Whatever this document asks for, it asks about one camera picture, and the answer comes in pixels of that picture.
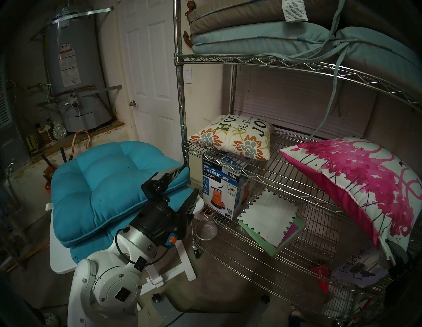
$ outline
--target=green paper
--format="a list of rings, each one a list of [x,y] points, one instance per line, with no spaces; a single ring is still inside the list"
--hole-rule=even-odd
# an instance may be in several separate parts
[[[302,231],[306,226],[306,219],[296,215],[296,218],[293,222],[298,229],[283,243],[281,243],[278,248],[274,247],[270,242],[264,240],[261,235],[259,235],[257,232],[253,231],[251,228],[246,226],[243,222],[239,220],[239,225],[242,226],[242,228],[248,232],[248,234],[254,239],[255,242],[258,243],[260,247],[262,247],[270,256],[275,256],[282,248],[284,248],[296,235]]]

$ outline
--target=orange pump image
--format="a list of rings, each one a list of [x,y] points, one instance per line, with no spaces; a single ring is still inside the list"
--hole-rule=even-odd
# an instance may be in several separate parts
[[[249,183],[245,186],[245,190],[243,191],[243,199],[242,199],[242,204],[246,201],[246,199],[248,198],[249,195]]]
[[[218,209],[222,209],[222,208],[225,207],[224,203],[221,201],[221,190],[220,190],[220,188],[222,188],[223,186],[224,186],[224,184],[221,185],[219,188],[211,186],[214,189],[213,194],[212,194],[211,203],[214,207],[216,207]]]

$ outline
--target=water heater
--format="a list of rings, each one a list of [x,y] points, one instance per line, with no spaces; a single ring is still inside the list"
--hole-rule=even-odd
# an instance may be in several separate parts
[[[53,21],[91,10],[67,1]],[[66,130],[90,130],[109,121],[112,113],[104,90],[94,15],[61,20],[47,27],[45,35],[50,95],[56,98],[52,106],[60,106]]]

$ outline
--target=pink splatter pillow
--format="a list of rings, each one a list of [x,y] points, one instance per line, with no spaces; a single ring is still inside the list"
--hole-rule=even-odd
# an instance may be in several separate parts
[[[301,143],[281,154],[352,217],[395,265],[386,239],[407,250],[422,207],[415,172],[382,146],[363,138]]]

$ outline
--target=warning label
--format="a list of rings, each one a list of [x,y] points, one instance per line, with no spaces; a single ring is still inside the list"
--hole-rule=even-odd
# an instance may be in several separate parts
[[[67,43],[60,44],[60,50],[61,51],[70,50],[70,43],[67,42]]]
[[[281,0],[281,7],[287,22],[305,22],[308,20],[303,0]]]
[[[75,49],[59,52],[59,65],[64,87],[79,84],[81,82],[78,65],[76,63]]]

